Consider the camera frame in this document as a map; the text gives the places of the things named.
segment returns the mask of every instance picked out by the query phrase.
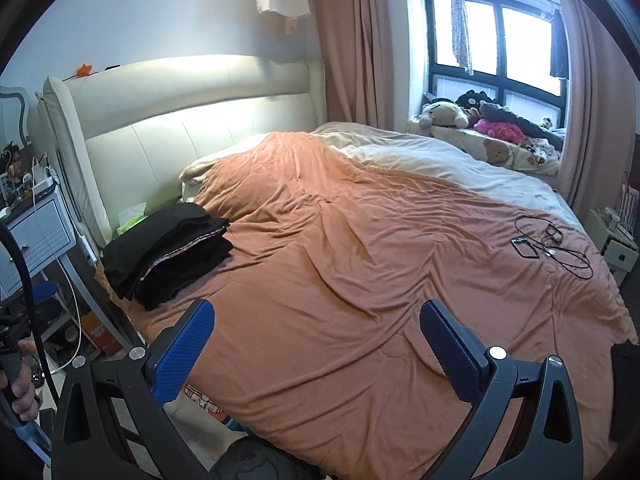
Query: white nightstand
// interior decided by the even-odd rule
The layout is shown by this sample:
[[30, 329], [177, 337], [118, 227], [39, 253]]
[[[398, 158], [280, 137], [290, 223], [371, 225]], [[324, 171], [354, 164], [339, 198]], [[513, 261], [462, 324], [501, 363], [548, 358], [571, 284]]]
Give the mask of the white nightstand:
[[[66, 212], [60, 188], [53, 186], [41, 195], [43, 196], [36, 202], [36, 210], [31, 203], [24, 211], [15, 211], [17, 216], [8, 218], [7, 227], [22, 250], [29, 274], [36, 275], [58, 258], [84, 302], [114, 338], [124, 348], [129, 348], [131, 342], [118, 332], [69, 261], [66, 253], [75, 246], [76, 234]], [[0, 299], [9, 297], [20, 287], [14, 263], [5, 248], [0, 246]]]
[[607, 229], [600, 215], [593, 209], [589, 210], [583, 226], [604, 257], [616, 284], [620, 286], [638, 260], [638, 245], [622, 227], [617, 227], [615, 231]]

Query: window pane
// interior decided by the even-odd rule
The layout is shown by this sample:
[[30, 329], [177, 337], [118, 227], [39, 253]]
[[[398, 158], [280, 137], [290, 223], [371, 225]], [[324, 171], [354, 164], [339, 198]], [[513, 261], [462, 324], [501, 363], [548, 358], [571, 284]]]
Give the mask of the window pane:
[[[497, 73], [497, 34], [494, 7], [477, 2], [466, 2], [469, 22], [471, 63], [477, 72]], [[453, 55], [451, 33], [451, 0], [433, 0], [436, 29], [436, 62], [460, 66]]]
[[469, 20], [469, 41], [471, 43], [471, 63], [476, 72], [497, 74], [498, 35], [495, 31], [494, 6], [466, 2], [466, 16]]
[[551, 23], [513, 9], [502, 9], [507, 77], [560, 95], [551, 71]]
[[453, 79], [450, 77], [444, 77], [441, 75], [435, 75], [433, 77], [433, 85], [435, 87], [436, 97], [446, 97], [455, 101], [463, 93], [474, 90], [476, 92], [484, 91], [491, 99], [495, 99], [497, 91], [491, 86], [482, 86], [471, 81], [464, 81], [462, 79]]
[[533, 123], [540, 124], [543, 117], [549, 117], [554, 128], [562, 128], [563, 126], [558, 124], [560, 109], [555, 106], [513, 92], [505, 92], [504, 101], [509, 110]]
[[453, 55], [451, 34], [451, 0], [433, 0], [436, 25], [436, 63], [460, 66]]

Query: white leather headboard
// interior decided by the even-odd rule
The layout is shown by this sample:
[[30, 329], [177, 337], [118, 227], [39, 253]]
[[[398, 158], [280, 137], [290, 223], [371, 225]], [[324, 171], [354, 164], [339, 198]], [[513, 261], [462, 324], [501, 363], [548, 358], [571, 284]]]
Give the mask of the white leather headboard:
[[76, 216], [104, 247], [127, 207], [146, 202], [150, 212], [178, 200], [180, 172], [201, 156], [325, 123], [324, 69], [321, 60], [223, 54], [156, 59], [68, 82], [49, 77], [38, 112], [36, 150], [49, 154]]

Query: orange comforter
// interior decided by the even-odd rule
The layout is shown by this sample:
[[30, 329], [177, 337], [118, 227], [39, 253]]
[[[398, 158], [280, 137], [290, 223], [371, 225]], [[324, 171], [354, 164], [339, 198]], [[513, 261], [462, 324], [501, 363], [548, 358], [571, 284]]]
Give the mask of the orange comforter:
[[418, 328], [421, 304], [439, 298], [516, 359], [560, 355], [585, 478], [612, 454], [610, 347], [637, 338], [585, 234], [552, 218], [564, 246], [588, 255], [590, 280], [511, 247], [516, 216], [539, 212], [366, 168], [309, 134], [271, 134], [224, 158], [196, 201], [231, 221], [233, 258], [154, 312], [119, 303], [154, 338], [191, 298], [210, 300], [216, 326], [190, 383], [258, 435], [344, 480], [420, 478], [468, 412]]

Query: pink stuffed toy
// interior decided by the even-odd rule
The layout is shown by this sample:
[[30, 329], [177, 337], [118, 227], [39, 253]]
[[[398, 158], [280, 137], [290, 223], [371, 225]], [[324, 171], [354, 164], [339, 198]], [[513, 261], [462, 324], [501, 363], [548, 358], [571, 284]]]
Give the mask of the pink stuffed toy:
[[512, 144], [519, 144], [527, 139], [522, 130], [511, 123], [490, 123], [486, 119], [480, 119], [474, 124], [474, 130], [494, 139], [506, 140]]

